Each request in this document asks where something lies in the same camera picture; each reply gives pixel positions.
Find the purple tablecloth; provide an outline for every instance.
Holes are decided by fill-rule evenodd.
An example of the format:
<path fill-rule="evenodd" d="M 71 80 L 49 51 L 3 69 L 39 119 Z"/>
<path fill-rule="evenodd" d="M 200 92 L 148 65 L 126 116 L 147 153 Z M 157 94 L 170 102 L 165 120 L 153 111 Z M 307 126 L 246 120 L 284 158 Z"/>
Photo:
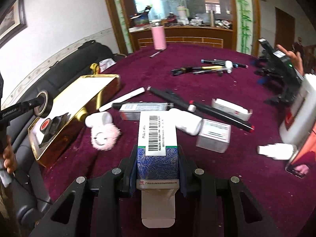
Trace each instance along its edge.
<path fill-rule="evenodd" d="M 255 132 L 250 134 L 232 127 L 230 146 L 224 154 L 197 148 L 196 137 L 177 130 L 178 144 L 184 154 L 192 157 L 199 168 L 216 177 L 238 176 L 252 194 L 273 217 L 285 236 L 294 237 L 309 218 L 316 204 L 315 173 L 310 172 L 301 180 L 284 170 L 283 161 L 274 161 L 258 155 L 258 145 L 280 142 L 278 133 L 282 113 L 263 103 L 275 93 L 257 83 L 260 77 L 255 68 L 234 69 L 232 74 L 193 75 L 173 77 L 171 69 L 183 66 L 200 66 L 201 59 L 224 59 L 244 64 L 251 63 L 251 56 L 231 50 L 208 48 L 188 44 L 170 44 L 166 51 L 150 59 L 153 47 L 146 47 L 107 69 L 105 73 L 121 75 L 120 97 L 140 87 L 153 86 L 172 89 L 185 100 L 211 104 L 213 98 L 221 98 L 244 108 L 253 109 L 250 122 Z M 146 92 L 131 101 L 162 101 Z M 129 157 L 137 144 L 139 122 L 123 121 L 119 113 L 108 110 L 122 135 L 110 151 L 97 151 L 90 142 L 90 129 L 84 128 L 76 141 L 58 159 L 56 164 L 43 171 L 45 186 L 56 200 L 78 176 L 94 178 L 118 166 L 120 160 Z M 121 202 L 121 226 L 123 236 L 191 236 L 194 203 L 176 195 L 176 223 L 168 229 L 147 229 L 141 222 L 140 193 Z"/>

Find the couch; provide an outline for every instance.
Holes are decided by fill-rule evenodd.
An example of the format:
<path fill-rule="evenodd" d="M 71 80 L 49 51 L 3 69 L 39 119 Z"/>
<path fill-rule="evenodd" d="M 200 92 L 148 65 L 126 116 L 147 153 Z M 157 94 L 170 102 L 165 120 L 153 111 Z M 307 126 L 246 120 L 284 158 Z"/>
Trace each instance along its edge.
<path fill-rule="evenodd" d="M 31 100 L 41 90 L 47 90 L 53 98 L 82 75 L 91 74 L 90 65 L 107 58 L 118 61 L 125 56 L 115 55 L 110 48 L 95 40 L 88 41 L 75 52 L 55 63 L 19 99 L 18 102 Z M 11 136 L 12 148 L 18 164 L 15 180 L 12 182 L 13 199 L 19 223 L 33 229 L 52 204 L 44 186 L 41 166 L 35 161 L 27 129 L 35 120 L 32 111 L 11 121 L 7 134 Z"/>

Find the cable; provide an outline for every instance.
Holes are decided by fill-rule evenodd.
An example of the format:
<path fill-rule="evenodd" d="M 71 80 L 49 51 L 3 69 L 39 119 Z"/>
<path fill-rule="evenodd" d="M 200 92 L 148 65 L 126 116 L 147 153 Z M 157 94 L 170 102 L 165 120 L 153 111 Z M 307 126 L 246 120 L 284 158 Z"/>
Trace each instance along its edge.
<path fill-rule="evenodd" d="M 31 196 L 33 196 L 35 199 L 37 199 L 37 200 L 39 200 L 39 201 L 42 201 L 42 202 L 45 202 L 45 203 L 47 203 L 47 204 L 53 205 L 53 203 L 51 203 L 50 201 L 45 201 L 45 200 L 42 200 L 42 199 L 36 197 L 36 195 L 33 194 L 33 193 L 31 193 L 28 189 L 26 189 L 26 188 L 23 186 L 23 184 L 21 184 L 15 176 L 13 176 L 13 177 L 14 177 L 14 179 L 18 182 L 18 184 L 21 185 L 21 187 L 22 187 L 23 189 L 25 189 L 25 190 L 26 190 Z"/>

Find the triangular cutout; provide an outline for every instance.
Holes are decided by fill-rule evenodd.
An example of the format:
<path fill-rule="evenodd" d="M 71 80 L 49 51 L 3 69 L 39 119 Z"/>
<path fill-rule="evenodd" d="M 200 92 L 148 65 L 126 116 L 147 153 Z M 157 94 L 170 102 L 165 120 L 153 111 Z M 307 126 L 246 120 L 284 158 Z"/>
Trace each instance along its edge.
<path fill-rule="evenodd" d="M 245 215 L 245 221 L 248 224 L 259 222 L 262 220 L 262 215 L 257 210 L 257 208 L 252 204 L 252 202 L 249 200 L 248 196 L 244 193 L 240 193 L 240 199 L 242 208 L 244 210 Z"/>
<path fill-rule="evenodd" d="M 56 210 L 56 212 L 53 214 L 51 220 L 62 224 L 68 224 L 74 200 L 75 193 L 71 192 L 69 196 L 64 200 L 64 202 L 60 205 L 60 207 Z"/>

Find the wooden cabinet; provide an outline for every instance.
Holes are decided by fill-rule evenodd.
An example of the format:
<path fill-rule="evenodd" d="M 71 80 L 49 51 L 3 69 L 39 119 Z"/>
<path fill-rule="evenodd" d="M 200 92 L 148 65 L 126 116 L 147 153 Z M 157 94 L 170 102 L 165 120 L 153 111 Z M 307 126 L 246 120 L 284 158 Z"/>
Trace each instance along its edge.
<path fill-rule="evenodd" d="M 182 42 L 211 47 L 236 49 L 233 42 L 233 31 L 211 27 L 174 26 L 165 27 L 166 42 Z M 153 45 L 151 29 L 145 29 L 130 33 L 134 51 L 141 47 Z"/>

